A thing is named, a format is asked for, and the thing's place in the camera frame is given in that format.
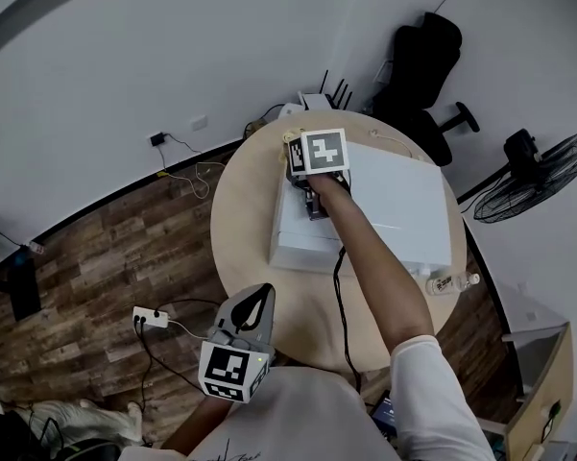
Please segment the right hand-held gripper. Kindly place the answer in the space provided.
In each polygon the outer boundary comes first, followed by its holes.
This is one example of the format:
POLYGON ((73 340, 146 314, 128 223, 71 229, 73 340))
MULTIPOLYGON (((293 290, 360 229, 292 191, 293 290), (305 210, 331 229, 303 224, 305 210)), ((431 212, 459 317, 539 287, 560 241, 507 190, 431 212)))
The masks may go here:
POLYGON ((286 167, 286 179, 303 194, 304 204, 311 221, 327 218, 320 196, 311 188, 308 177, 328 175, 348 194, 351 193, 351 174, 345 130, 330 129, 301 132, 303 167, 286 167))

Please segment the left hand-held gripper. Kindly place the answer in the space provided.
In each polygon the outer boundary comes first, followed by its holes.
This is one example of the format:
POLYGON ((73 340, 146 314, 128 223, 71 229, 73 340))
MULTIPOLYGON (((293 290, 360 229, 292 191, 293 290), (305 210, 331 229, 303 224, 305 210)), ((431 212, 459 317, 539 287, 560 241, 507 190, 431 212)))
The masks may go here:
POLYGON ((248 403, 276 356, 271 345, 276 291, 247 287, 224 301, 202 342, 198 380, 210 397, 248 403))

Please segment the large white box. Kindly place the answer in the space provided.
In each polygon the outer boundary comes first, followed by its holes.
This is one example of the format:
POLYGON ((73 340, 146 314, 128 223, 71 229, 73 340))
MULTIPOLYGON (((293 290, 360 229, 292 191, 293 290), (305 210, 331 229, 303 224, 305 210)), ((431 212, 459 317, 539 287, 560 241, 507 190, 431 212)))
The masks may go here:
MULTIPOLYGON (((351 194, 380 238, 414 276, 451 266, 451 239, 441 169, 350 142, 351 194)), ((269 264, 331 274, 341 241, 329 219, 309 219, 304 193, 281 179, 269 264)))

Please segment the person's left forearm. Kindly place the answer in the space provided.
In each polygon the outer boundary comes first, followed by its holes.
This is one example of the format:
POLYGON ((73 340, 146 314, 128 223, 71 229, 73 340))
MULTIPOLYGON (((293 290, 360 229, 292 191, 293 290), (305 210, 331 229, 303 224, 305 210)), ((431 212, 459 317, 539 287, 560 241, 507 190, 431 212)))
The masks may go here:
POLYGON ((161 448, 173 450, 185 456, 191 454, 224 421, 231 408, 231 401, 211 396, 205 397, 174 434, 162 444, 161 448))

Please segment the person's right forearm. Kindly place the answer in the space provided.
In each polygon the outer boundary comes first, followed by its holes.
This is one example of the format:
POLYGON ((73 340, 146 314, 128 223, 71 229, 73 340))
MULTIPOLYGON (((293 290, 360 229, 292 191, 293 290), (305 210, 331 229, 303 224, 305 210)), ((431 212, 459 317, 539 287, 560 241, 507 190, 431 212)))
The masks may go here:
POLYGON ((308 178, 347 251, 354 274, 389 352, 433 341, 431 314, 420 288, 347 191, 328 175, 308 178))

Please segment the white router with black antennas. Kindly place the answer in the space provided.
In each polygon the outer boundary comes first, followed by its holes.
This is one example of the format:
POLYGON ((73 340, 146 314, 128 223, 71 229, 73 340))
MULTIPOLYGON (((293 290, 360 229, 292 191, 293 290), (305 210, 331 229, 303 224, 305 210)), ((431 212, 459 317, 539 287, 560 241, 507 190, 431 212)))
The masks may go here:
POLYGON ((305 110, 346 110, 350 103, 353 91, 349 90, 349 84, 341 79, 332 94, 325 92, 325 83, 329 70, 326 70, 320 87, 314 92, 298 92, 301 105, 305 110))

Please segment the white power strip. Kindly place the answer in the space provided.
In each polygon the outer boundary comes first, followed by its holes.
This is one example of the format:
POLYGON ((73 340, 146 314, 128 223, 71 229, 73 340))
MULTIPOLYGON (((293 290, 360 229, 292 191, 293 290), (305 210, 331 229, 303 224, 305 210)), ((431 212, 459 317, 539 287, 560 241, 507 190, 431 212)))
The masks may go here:
POLYGON ((143 324, 153 328, 168 328, 169 315, 166 311, 135 306, 132 309, 132 322, 135 327, 143 324))

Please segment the black office chair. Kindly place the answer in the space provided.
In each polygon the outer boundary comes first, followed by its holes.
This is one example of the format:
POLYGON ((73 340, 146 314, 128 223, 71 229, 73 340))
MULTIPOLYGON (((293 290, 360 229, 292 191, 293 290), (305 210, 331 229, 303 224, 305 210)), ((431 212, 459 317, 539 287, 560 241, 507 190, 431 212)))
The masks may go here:
POLYGON ((440 167, 452 162, 445 133, 462 123, 478 133, 480 127, 468 109, 457 102, 458 113, 437 124, 428 112, 461 56, 463 37, 450 20, 427 12, 419 27, 401 26, 393 41, 388 84, 372 99, 372 117, 418 144, 440 167))

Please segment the black tablet with lit screen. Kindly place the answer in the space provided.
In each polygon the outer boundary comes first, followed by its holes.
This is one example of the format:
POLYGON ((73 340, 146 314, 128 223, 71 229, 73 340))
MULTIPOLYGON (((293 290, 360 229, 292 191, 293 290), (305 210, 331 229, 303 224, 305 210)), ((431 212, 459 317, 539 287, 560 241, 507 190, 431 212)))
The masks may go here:
POLYGON ((370 412, 370 417, 383 437, 392 443, 397 437, 395 410, 390 399, 390 391, 385 390, 370 412))

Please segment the clear plastic water bottle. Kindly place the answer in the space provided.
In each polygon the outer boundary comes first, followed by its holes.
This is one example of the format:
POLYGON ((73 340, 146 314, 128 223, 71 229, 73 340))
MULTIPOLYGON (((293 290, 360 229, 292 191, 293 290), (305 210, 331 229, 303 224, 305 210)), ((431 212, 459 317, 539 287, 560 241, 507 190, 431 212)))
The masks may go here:
POLYGON ((441 296, 450 293, 462 293, 480 282, 480 275, 462 272, 456 275, 429 279, 425 284, 428 295, 441 296))

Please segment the white crumpled bag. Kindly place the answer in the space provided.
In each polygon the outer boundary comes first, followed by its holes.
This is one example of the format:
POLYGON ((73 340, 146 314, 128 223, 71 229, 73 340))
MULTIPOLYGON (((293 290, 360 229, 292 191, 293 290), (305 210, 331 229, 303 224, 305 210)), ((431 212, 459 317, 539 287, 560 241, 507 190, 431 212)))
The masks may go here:
POLYGON ((143 442, 142 409, 136 401, 129 401, 125 411, 106 410, 91 400, 65 402, 46 400, 37 402, 31 411, 20 413, 39 434, 45 422, 53 419, 63 436, 67 434, 99 434, 101 437, 123 440, 127 444, 143 442))

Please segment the black floor fan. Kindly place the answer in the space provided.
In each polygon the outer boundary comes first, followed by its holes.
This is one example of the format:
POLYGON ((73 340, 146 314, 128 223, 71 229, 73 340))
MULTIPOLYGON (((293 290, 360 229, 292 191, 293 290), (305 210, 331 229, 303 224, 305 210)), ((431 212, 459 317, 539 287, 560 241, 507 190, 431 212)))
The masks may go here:
POLYGON ((577 177, 577 133, 545 152, 522 129, 504 143, 508 162, 461 195, 472 218, 493 224, 519 216, 551 198, 577 177))

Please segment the person's white shirt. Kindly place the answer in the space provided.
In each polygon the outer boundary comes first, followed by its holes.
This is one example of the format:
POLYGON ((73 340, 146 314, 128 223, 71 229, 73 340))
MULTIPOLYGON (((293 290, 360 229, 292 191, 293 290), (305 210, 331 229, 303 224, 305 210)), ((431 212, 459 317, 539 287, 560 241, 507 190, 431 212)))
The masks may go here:
POLYGON ((391 355, 398 446, 382 436, 345 379, 303 367, 270 370, 192 451, 195 461, 495 461, 438 341, 391 355))

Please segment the black flat panel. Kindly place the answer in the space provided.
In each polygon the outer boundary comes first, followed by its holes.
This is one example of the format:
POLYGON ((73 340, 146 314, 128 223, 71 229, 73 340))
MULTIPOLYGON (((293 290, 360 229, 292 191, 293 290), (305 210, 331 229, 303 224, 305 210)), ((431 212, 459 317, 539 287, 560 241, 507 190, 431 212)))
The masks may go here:
POLYGON ((41 310, 36 267, 31 258, 18 256, 8 272, 12 312, 16 322, 41 310))

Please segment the wooden desk with white frame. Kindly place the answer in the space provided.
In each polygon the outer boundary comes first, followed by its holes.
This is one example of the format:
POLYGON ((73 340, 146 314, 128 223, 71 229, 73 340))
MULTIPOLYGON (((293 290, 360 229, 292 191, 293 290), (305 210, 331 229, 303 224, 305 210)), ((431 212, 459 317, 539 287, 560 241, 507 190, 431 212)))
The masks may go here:
POLYGON ((534 379, 513 418, 495 429, 504 438, 507 461, 539 461, 573 400, 573 348, 570 324, 510 333, 504 342, 521 342, 534 353, 551 346, 542 363, 527 377, 534 379))

